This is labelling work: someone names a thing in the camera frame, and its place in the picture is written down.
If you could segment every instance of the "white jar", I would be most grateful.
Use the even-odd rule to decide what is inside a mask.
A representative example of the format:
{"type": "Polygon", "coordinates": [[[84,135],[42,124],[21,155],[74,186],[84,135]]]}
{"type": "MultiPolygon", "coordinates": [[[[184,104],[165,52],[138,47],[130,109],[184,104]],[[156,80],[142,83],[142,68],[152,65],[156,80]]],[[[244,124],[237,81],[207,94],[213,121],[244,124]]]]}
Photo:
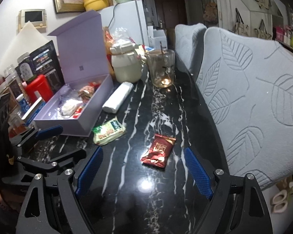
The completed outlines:
{"type": "Polygon", "coordinates": [[[135,83],[141,78],[142,66],[132,42],[114,44],[111,53],[112,66],[118,82],[135,83]]]}

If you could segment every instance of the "glass cup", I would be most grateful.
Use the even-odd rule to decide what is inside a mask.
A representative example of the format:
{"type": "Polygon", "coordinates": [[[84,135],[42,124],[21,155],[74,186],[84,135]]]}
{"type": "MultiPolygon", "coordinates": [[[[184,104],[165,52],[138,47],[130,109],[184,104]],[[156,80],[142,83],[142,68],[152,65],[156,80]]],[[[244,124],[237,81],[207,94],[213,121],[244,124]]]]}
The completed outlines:
{"type": "Polygon", "coordinates": [[[175,52],[173,50],[150,51],[146,54],[151,80],[155,87],[167,88],[174,84],[175,52]]]}

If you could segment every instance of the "purple box lid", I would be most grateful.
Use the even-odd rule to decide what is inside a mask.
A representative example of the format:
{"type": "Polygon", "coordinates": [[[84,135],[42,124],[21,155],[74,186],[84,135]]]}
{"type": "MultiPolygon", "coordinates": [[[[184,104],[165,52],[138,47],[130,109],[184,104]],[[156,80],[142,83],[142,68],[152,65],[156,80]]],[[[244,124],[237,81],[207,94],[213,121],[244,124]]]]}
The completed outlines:
{"type": "Polygon", "coordinates": [[[65,83],[109,73],[101,15],[84,12],[49,34],[56,36],[65,83]]]}

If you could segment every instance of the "doorway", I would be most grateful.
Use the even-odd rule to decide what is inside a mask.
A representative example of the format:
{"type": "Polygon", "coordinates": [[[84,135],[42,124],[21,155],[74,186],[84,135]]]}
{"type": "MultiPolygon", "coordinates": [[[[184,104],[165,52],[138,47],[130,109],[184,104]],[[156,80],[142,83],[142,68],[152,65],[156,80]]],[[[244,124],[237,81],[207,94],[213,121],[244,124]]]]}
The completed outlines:
{"type": "Polygon", "coordinates": [[[185,0],[154,0],[161,29],[175,29],[178,24],[188,24],[185,0]]]}

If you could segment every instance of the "pair of slippers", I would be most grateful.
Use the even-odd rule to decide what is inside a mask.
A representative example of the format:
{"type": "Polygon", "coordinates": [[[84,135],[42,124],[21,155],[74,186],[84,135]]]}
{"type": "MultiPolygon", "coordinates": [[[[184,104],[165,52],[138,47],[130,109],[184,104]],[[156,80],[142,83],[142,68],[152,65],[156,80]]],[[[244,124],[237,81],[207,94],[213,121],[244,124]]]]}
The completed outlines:
{"type": "Polygon", "coordinates": [[[270,204],[272,207],[272,213],[283,213],[286,211],[288,207],[288,192],[286,190],[282,190],[279,193],[277,193],[270,201],[270,204]]]}

